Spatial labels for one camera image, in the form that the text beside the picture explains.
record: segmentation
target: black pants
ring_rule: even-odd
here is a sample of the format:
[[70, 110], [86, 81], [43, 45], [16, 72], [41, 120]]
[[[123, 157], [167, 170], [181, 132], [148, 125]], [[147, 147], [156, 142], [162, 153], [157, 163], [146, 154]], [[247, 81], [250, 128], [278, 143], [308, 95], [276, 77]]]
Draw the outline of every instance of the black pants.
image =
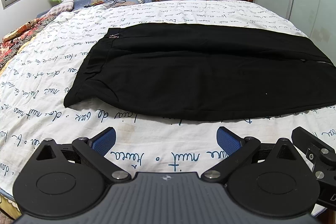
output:
[[97, 97], [134, 113], [220, 121], [336, 103], [336, 68], [305, 37], [261, 29], [146, 23], [109, 29], [64, 106]]

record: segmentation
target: metal bolt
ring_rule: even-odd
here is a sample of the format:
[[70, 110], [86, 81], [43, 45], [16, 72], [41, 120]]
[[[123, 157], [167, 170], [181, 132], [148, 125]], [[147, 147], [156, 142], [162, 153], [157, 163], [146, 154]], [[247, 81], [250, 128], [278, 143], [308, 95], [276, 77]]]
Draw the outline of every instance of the metal bolt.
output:
[[218, 179], [221, 176], [221, 173], [216, 170], [207, 170], [204, 173], [204, 176], [208, 179]]
[[321, 149], [321, 152], [322, 152], [323, 154], [328, 154], [328, 153], [329, 153], [329, 150], [326, 149], [326, 148], [322, 148], [322, 149]]
[[322, 179], [324, 178], [324, 173], [322, 171], [317, 171], [315, 173], [315, 176], [318, 178], [318, 179]]
[[128, 173], [120, 170], [120, 171], [115, 171], [112, 173], [112, 178], [114, 179], [125, 179], [128, 177]]

